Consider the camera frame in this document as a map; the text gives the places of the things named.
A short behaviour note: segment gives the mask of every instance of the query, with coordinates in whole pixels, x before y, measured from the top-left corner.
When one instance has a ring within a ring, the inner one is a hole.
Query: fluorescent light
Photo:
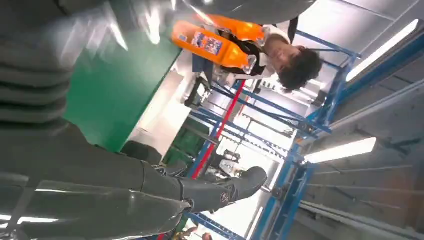
[[[293,93],[293,95],[299,96],[300,98],[303,98],[303,99],[308,100],[308,101],[312,101],[312,98],[310,96],[308,96],[308,95],[306,95],[306,94],[304,94],[300,91],[293,91],[292,93]]]
[[[278,164],[277,171],[275,171],[275,174],[274,174],[274,176],[272,177],[271,182],[269,183],[269,186],[268,186],[268,188],[269,188],[269,189],[271,189],[271,190],[272,190],[272,189],[274,188],[274,185],[276,184],[277,179],[278,179],[278,177],[280,176],[280,172],[281,172],[281,169],[283,168],[283,164],[284,164],[284,162],[280,162],[280,163]]]
[[[61,194],[69,193],[68,191],[53,190],[53,189],[36,189],[35,191],[36,192],[61,193]]]
[[[250,231],[249,231],[249,234],[247,235],[246,240],[250,240],[251,239],[251,237],[253,235],[253,232],[255,231],[256,225],[258,225],[259,218],[261,217],[263,210],[264,210],[264,208],[263,207],[260,207],[259,210],[257,211],[257,214],[254,217],[252,227],[250,228]]]
[[[9,221],[12,216],[9,215],[0,215],[0,220]]]
[[[306,155],[304,158],[313,164],[327,162],[335,159],[347,158],[360,154],[366,154],[373,150],[377,139],[375,137],[336,146],[327,150]]]
[[[312,97],[315,97],[315,98],[317,98],[317,97],[318,97],[318,93],[313,92],[313,91],[311,91],[311,90],[309,90],[309,89],[306,89],[306,88],[304,88],[304,87],[301,87],[301,88],[300,88],[300,90],[301,90],[302,92],[306,93],[306,94],[309,94],[309,95],[310,95],[310,96],[312,96]]]
[[[356,66],[349,74],[347,75],[346,81],[351,81],[354,77],[360,74],[363,70],[365,70],[368,66],[378,60],[381,56],[387,53],[390,49],[392,49],[396,44],[406,38],[409,34],[411,34],[418,25],[419,20],[415,19],[408,26],[398,32],[394,37],[392,37],[389,41],[387,41],[383,46],[381,46],[377,51],[371,54],[367,59],[361,62],[358,66]]]
[[[320,89],[321,89],[321,86],[323,85],[323,83],[322,83],[322,82],[317,81],[317,80],[315,80],[315,79],[311,79],[311,80],[309,80],[309,81],[308,81],[308,83],[313,84],[313,85],[316,85],[316,86],[318,86]]]

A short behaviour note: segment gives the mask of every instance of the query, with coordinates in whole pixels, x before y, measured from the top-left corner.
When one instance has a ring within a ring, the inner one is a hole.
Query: printed label
[[[194,34],[191,45],[205,50],[206,52],[213,55],[218,55],[221,48],[223,47],[223,42],[213,37],[205,36],[203,33],[197,31]]]
[[[184,35],[180,35],[180,36],[178,37],[178,39],[180,39],[181,41],[187,42],[187,37],[186,37],[186,36],[184,36]]]

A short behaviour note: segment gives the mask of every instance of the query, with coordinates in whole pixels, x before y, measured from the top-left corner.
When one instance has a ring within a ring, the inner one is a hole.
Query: blue steel frame
[[[348,87],[340,87],[338,89],[330,90],[328,93],[328,96],[332,95],[337,97],[334,98],[333,101],[329,101],[327,99],[326,103],[334,103],[335,105],[338,105],[340,103],[343,103],[346,101],[349,97],[354,95],[355,93],[359,92],[361,89],[375,85],[378,81],[383,80],[384,78],[382,76],[386,76],[389,73],[393,73],[399,66],[405,66],[408,63],[414,61],[416,59],[416,56],[420,55],[422,51],[424,50],[424,31],[419,30],[417,33],[417,36],[413,38],[413,40],[408,43],[405,47],[403,47],[401,50],[393,54],[391,57],[386,59],[383,63],[378,65],[376,68],[371,70],[370,72],[366,73],[363,77],[356,80],[354,83],[350,84]],[[354,64],[355,58],[354,56],[350,56],[348,65],[345,66],[344,69],[341,70],[342,73],[338,73],[339,76],[336,76],[335,82],[339,82],[340,80],[345,80],[347,74],[352,70],[352,66]],[[317,123],[322,123],[328,126],[334,117],[334,110],[330,110],[329,108],[330,104],[325,105],[324,107],[320,108],[319,110],[313,112],[310,114],[307,118],[309,120],[316,119]]]
[[[206,228],[214,231],[215,233],[227,238],[229,240],[245,240],[244,237],[238,235],[237,233],[227,229],[226,227],[220,225],[216,221],[210,219],[209,217],[201,213],[187,213],[187,217],[191,218],[194,222],[197,222]]]
[[[313,127],[315,129],[315,132],[317,131],[324,131],[327,133],[331,134],[331,130],[325,126],[328,125],[328,123],[331,121],[331,119],[334,116],[334,112],[336,110],[337,104],[341,99],[341,92],[342,90],[345,88],[346,85],[346,76],[349,73],[349,71],[352,69],[353,64],[355,62],[355,59],[360,59],[361,55],[358,53],[355,53],[353,51],[350,51],[348,49],[342,48],[340,46],[337,46],[333,43],[324,41],[320,38],[314,37],[312,35],[309,35],[307,33],[301,32],[301,31],[297,31],[297,34],[300,36],[303,36],[305,38],[311,39],[315,42],[320,43],[321,45],[324,45],[330,49],[315,49],[316,51],[319,52],[340,52],[340,53],[344,53],[347,54],[349,56],[349,63],[347,66],[345,67],[340,67],[337,66],[333,63],[330,62],[324,62],[325,64],[329,65],[332,68],[335,68],[338,70],[337,76],[335,81],[333,82],[333,85],[331,87],[331,90],[328,94],[328,98],[327,101],[324,104],[324,107],[322,111],[319,112],[319,118],[317,121],[313,121],[313,119],[311,117],[303,117],[300,116],[299,114],[296,114],[282,106],[279,106],[257,94],[254,94],[252,92],[243,90],[243,94],[251,97],[252,99],[255,99],[261,103],[264,103],[268,106],[271,106],[277,110],[280,110],[281,112],[283,112],[284,114],[287,114],[289,116],[285,116],[285,115],[279,115],[279,114],[275,114],[275,113],[271,113],[268,111],[265,111],[253,104],[250,104],[242,99],[239,99],[238,102],[262,113],[265,114],[275,120],[278,120],[294,129],[298,129],[299,133],[301,133],[304,136],[307,137],[313,137],[316,138],[316,134],[314,133],[310,133],[308,131],[305,131],[303,128],[298,127],[297,125],[289,122],[289,121],[297,121],[298,123],[303,122],[307,125],[310,125],[311,127]],[[225,87],[219,86],[219,87],[212,87],[212,89],[220,94],[223,94],[229,98],[233,98],[234,94],[226,89]],[[213,130],[210,134],[211,137],[215,137],[216,132],[222,122],[222,117],[212,113],[210,111],[208,111],[207,109],[204,108],[200,108],[198,109],[198,112],[194,112],[192,111],[190,113],[190,115],[192,115],[195,118],[198,118],[202,121],[204,121],[205,123],[211,124],[213,126]],[[263,143],[265,143],[265,145],[269,148],[271,148],[272,150],[275,151],[275,154],[277,156],[279,156],[280,158],[284,159],[285,162],[283,164],[283,167],[278,175],[278,179],[275,183],[275,187],[282,187],[284,185],[284,183],[286,183],[289,179],[289,173],[291,171],[291,169],[295,169],[295,174],[294,174],[294,178],[292,183],[290,184],[290,187],[288,189],[288,192],[284,198],[284,200],[282,202],[280,202],[278,199],[274,198],[273,196],[270,196],[268,203],[266,204],[266,207],[264,208],[264,211],[262,213],[262,216],[259,219],[258,225],[255,228],[255,231],[253,233],[252,239],[253,240],[259,240],[261,239],[262,235],[264,234],[264,232],[266,232],[267,227],[271,226],[271,233],[269,235],[269,239],[271,240],[285,240],[288,236],[290,227],[292,226],[293,222],[294,222],[294,217],[295,217],[295,213],[298,209],[298,206],[300,204],[300,201],[303,197],[303,194],[305,192],[306,189],[306,185],[308,180],[310,179],[312,173],[313,173],[313,169],[314,169],[314,165],[307,162],[305,164],[301,164],[304,159],[302,156],[300,156],[298,154],[298,148],[299,146],[297,144],[293,144],[293,147],[288,151],[287,153],[287,158],[284,158],[280,153],[278,153],[274,148],[278,148],[280,150],[286,151],[286,149],[283,149],[281,147],[279,147],[278,145],[269,142],[251,132],[249,132],[248,130],[237,126],[236,124],[232,123],[232,122],[228,122],[227,125],[231,128],[236,129],[237,131],[240,131],[242,134],[238,134],[235,133],[233,131],[231,131],[230,129],[225,128],[224,131],[232,136],[235,136],[237,138],[240,139],[240,142],[243,140],[245,142],[254,144],[250,141],[248,141],[247,139],[245,139],[244,137],[246,135],[252,136],[260,141],[262,141]],[[205,155],[206,150],[208,149],[210,143],[208,141],[205,141],[202,150],[200,151],[199,156],[196,158],[193,167],[190,169],[189,171],[189,176],[192,176],[194,169],[196,169],[196,167],[199,165],[201,159],[203,158],[203,156]],[[270,222],[270,216],[272,216],[272,214],[277,213],[276,215],[276,219],[274,222]],[[212,231],[220,234],[221,236],[231,239],[231,240],[243,240],[244,238],[235,234],[234,232],[230,231],[229,229],[226,229],[225,227],[223,227],[222,225],[218,224],[217,222],[207,218],[206,216],[202,215],[202,214],[192,214],[192,213],[188,213],[187,214],[188,217],[194,219],[195,221],[199,222],[200,224],[204,225],[207,228],[210,228]]]

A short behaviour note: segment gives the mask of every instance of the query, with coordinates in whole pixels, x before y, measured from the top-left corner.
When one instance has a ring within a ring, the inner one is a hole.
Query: metal beam
[[[337,222],[352,226],[356,229],[364,230],[375,235],[383,236],[394,240],[424,240],[421,233],[409,231],[400,227],[379,222],[367,217],[357,216],[344,211],[302,201],[300,208],[333,219]]]
[[[377,17],[380,17],[380,18],[383,18],[383,19],[390,20],[392,22],[394,22],[396,20],[394,17],[391,17],[389,15],[383,14],[381,12],[373,11],[371,9],[368,9],[368,8],[363,7],[363,6],[359,6],[359,5],[353,4],[353,3],[348,2],[348,1],[344,1],[344,0],[331,0],[331,1],[337,2],[337,3],[340,3],[340,4],[343,4],[343,5],[345,5],[345,6],[349,7],[349,8],[352,8],[352,9],[356,9],[356,10],[360,10],[360,11],[363,11],[363,12],[366,12],[366,13],[369,13],[369,14],[372,14],[374,16],[377,16]]]

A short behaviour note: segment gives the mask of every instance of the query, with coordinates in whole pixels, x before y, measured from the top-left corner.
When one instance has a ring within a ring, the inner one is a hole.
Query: ceiling
[[[338,0],[319,0],[301,16],[299,30],[359,52],[366,58],[408,23],[421,18],[424,12],[423,1],[349,2],[396,21],[351,8]],[[317,46],[301,37],[297,37],[295,44],[305,44],[310,48]],[[326,53],[322,56],[337,64],[344,61],[343,55],[338,53]],[[339,106],[335,122],[421,81],[424,79],[423,64],[424,56],[421,55],[374,87],[354,95]],[[332,69],[325,68],[318,80],[329,83],[334,73]],[[371,153],[320,163],[303,200],[424,233],[423,103],[424,93],[421,92],[404,102],[345,124],[335,129],[332,135],[304,146],[303,153],[307,154],[365,139],[366,134],[377,138],[377,144]],[[402,147],[404,151],[393,148],[398,143],[407,143]],[[299,216],[304,218],[305,213],[300,211]],[[318,221],[313,220],[306,226],[316,227],[318,224]],[[342,229],[342,226],[337,225],[335,229],[333,234]]]
[[[298,30],[360,53],[362,59],[366,59],[410,22],[420,18],[423,11],[424,2],[420,0],[318,0],[300,16]],[[299,35],[293,44],[325,48]],[[343,65],[347,59],[338,52],[322,52],[321,57],[336,65]],[[330,89],[335,74],[334,68],[323,66],[317,78],[323,83],[322,90]],[[315,93],[319,91],[311,83],[306,88]]]

